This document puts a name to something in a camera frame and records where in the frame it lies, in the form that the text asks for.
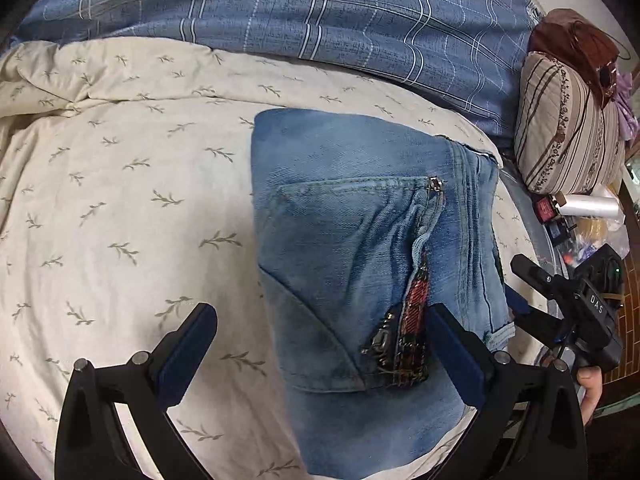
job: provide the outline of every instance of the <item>purple cloth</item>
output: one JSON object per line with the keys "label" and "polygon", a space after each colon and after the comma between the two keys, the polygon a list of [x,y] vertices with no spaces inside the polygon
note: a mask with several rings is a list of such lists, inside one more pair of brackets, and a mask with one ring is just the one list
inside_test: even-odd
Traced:
{"label": "purple cloth", "polygon": [[633,78],[631,74],[623,73],[618,69],[616,79],[616,92],[613,95],[613,102],[618,108],[618,119],[620,123],[620,137],[624,140],[633,141],[638,134],[638,119],[631,109],[631,91],[633,89]]}

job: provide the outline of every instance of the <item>brown leather bag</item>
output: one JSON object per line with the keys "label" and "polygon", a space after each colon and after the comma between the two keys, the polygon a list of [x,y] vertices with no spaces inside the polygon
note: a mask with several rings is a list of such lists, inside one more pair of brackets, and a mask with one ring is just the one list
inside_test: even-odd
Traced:
{"label": "brown leather bag", "polygon": [[573,68],[604,108],[616,88],[620,52],[609,37],[573,9],[554,9],[536,25],[529,52],[542,52]]}

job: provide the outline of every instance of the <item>white plastic roll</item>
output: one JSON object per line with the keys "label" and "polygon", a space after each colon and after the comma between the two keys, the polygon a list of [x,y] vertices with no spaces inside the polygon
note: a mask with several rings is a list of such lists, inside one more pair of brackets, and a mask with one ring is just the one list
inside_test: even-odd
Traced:
{"label": "white plastic roll", "polygon": [[563,216],[597,216],[616,218],[620,213],[618,200],[588,195],[564,195],[566,203],[558,206]]}

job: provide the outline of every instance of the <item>striped pillow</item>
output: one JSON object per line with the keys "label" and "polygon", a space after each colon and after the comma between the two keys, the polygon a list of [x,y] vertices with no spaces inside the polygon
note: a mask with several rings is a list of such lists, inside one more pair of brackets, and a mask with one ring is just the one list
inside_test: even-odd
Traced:
{"label": "striped pillow", "polygon": [[613,101],[601,110],[575,70],[538,52],[520,75],[514,148],[525,184],[539,194],[606,186],[625,156]]}

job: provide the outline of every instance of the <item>brown tile floor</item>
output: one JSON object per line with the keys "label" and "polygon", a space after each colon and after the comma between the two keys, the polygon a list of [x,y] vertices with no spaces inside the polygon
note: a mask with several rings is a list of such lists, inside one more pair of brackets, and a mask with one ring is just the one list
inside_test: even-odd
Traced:
{"label": "brown tile floor", "polygon": [[620,366],[604,376],[605,383],[623,379],[640,370],[640,225],[633,215],[631,199],[624,186],[620,191],[620,200],[625,209],[631,249],[624,261],[625,307],[618,311],[618,331],[624,350]]}

